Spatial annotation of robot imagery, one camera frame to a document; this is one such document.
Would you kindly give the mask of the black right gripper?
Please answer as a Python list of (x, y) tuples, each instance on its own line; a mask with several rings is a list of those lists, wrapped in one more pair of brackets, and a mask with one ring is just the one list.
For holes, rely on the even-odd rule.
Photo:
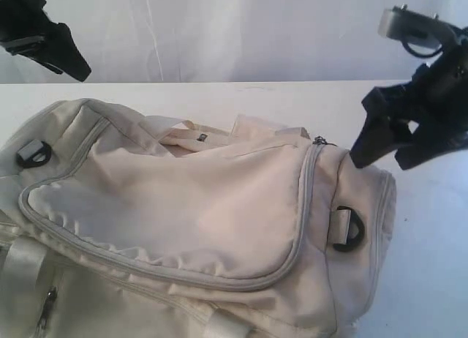
[[(467, 42), (420, 67), (407, 93), (403, 86), (375, 87), (362, 106), (366, 119), (350, 150), (357, 168), (397, 149), (402, 170), (467, 150)], [(409, 120), (418, 123), (413, 133)]]

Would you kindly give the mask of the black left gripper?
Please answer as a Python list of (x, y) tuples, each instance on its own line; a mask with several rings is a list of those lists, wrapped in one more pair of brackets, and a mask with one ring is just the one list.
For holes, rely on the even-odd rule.
[(86, 80), (91, 68), (78, 50), (69, 27), (53, 22), (46, 0), (1, 0), (1, 46), (44, 67), (56, 67), (75, 80)]

